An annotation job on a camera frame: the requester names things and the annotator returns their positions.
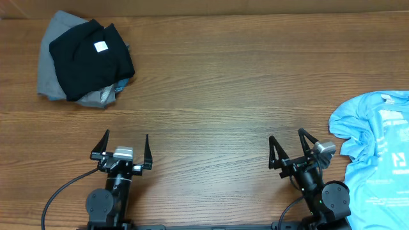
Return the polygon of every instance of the clothing tag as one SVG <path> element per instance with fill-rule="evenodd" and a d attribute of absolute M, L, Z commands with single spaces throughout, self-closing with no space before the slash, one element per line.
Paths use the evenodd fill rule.
<path fill-rule="evenodd" d="M 381 97 L 385 99 L 386 104 L 395 104 L 395 100 L 393 100 L 390 95 L 381 95 Z"/>
<path fill-rule="evenodd" d="M 97 52 L 101 52 L 103 50 L 108 49 L 108 46 L 104 41 L 94 43 L 94 46 L 95 46 Z"/>

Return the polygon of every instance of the folded clothes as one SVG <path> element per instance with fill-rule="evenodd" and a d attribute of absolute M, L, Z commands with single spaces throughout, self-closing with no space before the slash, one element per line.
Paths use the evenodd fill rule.
<path fill-rule="evenodd" d="M 41 42 L 37 82 L 37 92 L 41 95 L 48 96 L 49 100 L 66 99 L 66 95 L 57 80 L 54 62 L 49 52 L 49 45 L 70 28 L 85 22 L 87 22 L 87 20 L 64 11 L 58 11 L 49 23 Z M 104 108 L 106 105 L 115 102 L 115 93 L 122 91 L 127 85 L 127 82 L 128 79 L 124 79 L 111 86 L 92 91 L 76 101 L 76 103 L 87 107 Z"/>
<path fill-rule="evenodd" d="M 94 19 L 51 42 L 50 53 L 67 101 L 77 101 L 135 74 L 127 46 L 114 25 L 104 28 Z"/>
<path fill-rule="evenodd" d="M 379 91 L 348 100 L 329 120 L 330 132 L 347 139 L 341 154 L 352 163 L 352 229 L 409 229 L 409 91 Z"/>

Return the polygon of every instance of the stack of clothes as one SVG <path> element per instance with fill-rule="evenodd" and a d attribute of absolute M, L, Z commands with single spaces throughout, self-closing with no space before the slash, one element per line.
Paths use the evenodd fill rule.
<path fill-rule="evenodd" d="M 128 48 L 113 24 L 58 11 L 41 43 L 37 92 L 104 108 L 135 74 Z"/>

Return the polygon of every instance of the light blue shirt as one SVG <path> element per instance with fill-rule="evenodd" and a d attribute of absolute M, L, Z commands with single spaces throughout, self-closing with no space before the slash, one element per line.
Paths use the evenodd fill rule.
<path fill-rule="evenodd" d="M 330 132 L 347 139 L 341 155 L 358 229 L 409 229 L 409 91 L 379 91 L 343 103 Z"/>

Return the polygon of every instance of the blue cloth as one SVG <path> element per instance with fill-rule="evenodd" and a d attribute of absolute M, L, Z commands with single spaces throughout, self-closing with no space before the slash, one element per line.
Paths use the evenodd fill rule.
<path fill-rule="evenodd" d="M 343 103 L 330 132 L 347 141 L 345 183 L 356 229 L 409 229 L 409 91 L 379 91 Z"/>

